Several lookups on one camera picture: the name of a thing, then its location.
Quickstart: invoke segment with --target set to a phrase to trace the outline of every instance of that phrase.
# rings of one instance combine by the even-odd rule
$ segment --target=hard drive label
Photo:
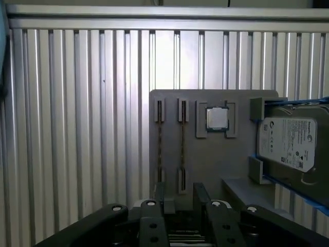
[[[313,119],[267,117],[259,127],[258,154],[307,172],[314,166],[316,133]]]

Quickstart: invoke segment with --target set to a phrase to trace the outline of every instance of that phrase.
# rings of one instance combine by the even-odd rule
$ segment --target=hard drive
[[[329,206],[329,104],[266,105],[257,156],[266,176]]]

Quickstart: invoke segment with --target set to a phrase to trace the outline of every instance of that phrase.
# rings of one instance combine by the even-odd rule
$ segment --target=metal panel
[[[69,224],[78,220],[77,134],[76,134],[76,80],[75,41],[73,30],[65,31],[65,79],[67,117],[67,162]]]
[[[105,31],[105,119],[106,119],[106,163],[105,163],[105,198],[104,203],[118,201],[118,187],[116,182],[116,146],[115,146],[115,87],[114,87],[114,37],[113,31]]]
[[[67,159],[66,159],[66,114],[65,114],[65,89],[64,89],[64,47],[63,31],[53,32],[53,141],[54,156],[53,166],[55,171],[55,210],[58,218],[56,230],[61,230],[69,224],[68,191],[67,191]]]
[[[44,239],[44,166],[42,154],[41,133],[41,81],[40,81],[40,47],[39,31],[28,30],[27,44],[29,50],[28,58],[28,80],[29,80],[29,103],[30,103],[30,138],[32,145],[31,158],[33,173],[33,197],[34,197],[34,227],[35,242]]]
[[[227,89],[239,89],[236,79],[237,71],[237,32],[230,32],[228,44],[228,87]]]
[[[180,32],[180,89],[198,89],[199,32]]]
[[[123,30],[116,31],[116,119],[113,122],[116,126],[116,181],[117,200],[121,204],[126,204],[126,71],[130,69],[130,63],[126,63],[125,48],[127,47]]]
[[[155,31],[155,88],[174,87],[174,31]]]
[[[252,39],[252,87],[261,89],[262,33],[254,32]]]
[[[238,63],[238,88],[250,89],[250,61],[248,57],[248,32],[240,32],[239,34],[239,63]]]
[[[329,96],[328,10],[10,6],[9,13],[0,244],[30,246],[104,204],[150,196],[153,89]],[[276,207],[297,221],[300,209],[300,222],[309,222],[312,211],[290,194],[278,185]]]
[[[17,96],[17,144],[19,149],[19,180],[21,190],[21,226],[22,226],[22,246],[29,246],[30,239],[30,207],[29,207],[29,182],[28,182],[28,152],[27,152],[27,133],[26,133],[26,100],[25,97],[26,88],[25,72],[27,70],[24,62],[24,49],[26,50],[24,43],[24,36],[21,30],[15,30],[13,32],[14,38],[14,54],[15,54],[15,82],[16,82],[16,96]],[[47,203],[47,211],[49,215],[49,221],[51,223],[51,217],[53,217],[53,211],[51,211],[51,205],[53,199],[52,192]],[[51,226],[47,225],[47,232],[51,233]]]
[[[127,200],[128,205],[133,206],[135,201],[141,198],[141,191],[139,186],[140,180],[140,86],[139,86],[139,31],[131,31],[130,32],[130,46],[127,47],[127,50],[130,50],[130,56],[127,57],[126,62],[130,64],[130,71],[127,73],[130,77],[129,84],[129,98],[127,97],[127,103],[130,104],[130,125],[127,128],[130,129],[130,135],[128,136],[128,140],[130,143],[130,152],[128,153],[128,162],[127,162],[127,173],[129,176],[128,184],[129,188]]]
[[[3,140],[2,133],[0,131],[0,138]],[[0,245],[6,246],[7,245],[7,236],[6,236],[6,206],[5,202],[5,168],[4,168],[4,159],[3,159],[4,151],[3,151],[3,144],[0,142]]]
[[[40,31],[40,81],[41,81],[41,130],[42,130],[42,166],[44,179],[45,237],[54,234],[52,146],[51,142],[51,106],[50,106],[50,64],[48,30]]]
[[[309,82],[309,48],[310,34],[302,33],[301,38],[301,57],[300,57],[300,74],[299,74],[299,99],[307,99],[308,82]]]
[[[309,99],[318,99],[320,96],[320,47],[321,34],[312,33],[310,44]]]
[[[17,174],[19,173],[18,160],[17,160],[17,112],[16,112],[16,92],[15,92],[15,80],[14,80],[14,53],[13,53],[13,38],[12,32],[10,34],[10,58],[8,64],[8,70],[6,71],[5,82],[8,85],[9,94],[5,100],[5,108],[2,109],[5,114],[5,135],[7,144],[7,167],[5,176],[8,176],[6,182],[6,190],[8,190],[8,198],[6,203],[9,204],[9,221],[10,225],[7,225],[8,236],[12,246],[19,246],[21,241],[20,233],[20,195],[19,195],[19,179]]]
[[[92,154],[90,148],[90,34],[87,30],[79,31],[79,105],[80,105],[80,190],[81,190],[81,217],[93,212],[92,203]]]
[[[285,97],[293,100],[296,96],[297,34],[288,33],[286,42]]]
[[[263,34],[263,65],[262,65],[262,89],[272,89],[272,41],[273,34],[265,32]]]
[[[92,92],[92,187],[93,211],[102,207],[102,161],[101,161],[101,98],[100,98],[100,41],[99,31],[91,31],[91,92]]]
[[[153,68],[151,60],[152,46],[150,32],[144,30],[141,32],[141,81],[148,81],[149,83],[141,83],[141,198],[149,196],[150,186],[150,154],[149,154],[149,92],[153,89],[150,72]]]
[[[324,36],[324,56],[323,59],[323,97],[329,96],[329,33]]]
[[[223,88],[224,32],[205,32],[205,89]]]
[[[284,97],[285,95],[285,53],[286,53],[286,34],[279,32],[277,34],[276,43],[276,54],[274,54],[276,64],[275,64],[275,80],[274,85],[277,90],[279,97]]]

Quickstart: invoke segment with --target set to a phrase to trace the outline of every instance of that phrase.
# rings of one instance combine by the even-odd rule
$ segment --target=screw
[[[257,208],[255,208],[255,207],[248,207],[247,210],[248,211],[252,211],[253,213],[255,213],[257,211]]]
[[[116,206],[114,208],[112,208],[113,211],[120,211],[122,209],[122,207],[120,206]]]
[[[211,205],[218,207],[220,205],[220,202],[212,202]]]

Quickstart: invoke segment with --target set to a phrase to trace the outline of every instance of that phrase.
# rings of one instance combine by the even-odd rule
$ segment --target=gray mounting panel
[[[161,109],[162,181],[166,198],[177,210],[192,209],[193,182],[202,182],[212,199],[225,199],[222,179],[247,178],[249,157],[256,153],[257,125],[250,120],[250,99],[277,97],[273,90],[153,90],[150,92],[150,193],[158,182]],[[185,123],[186,190],[178,182],[181,156],[179,105],[187,102]],[[208,132],[206,107],[229,108],[229,130]]]

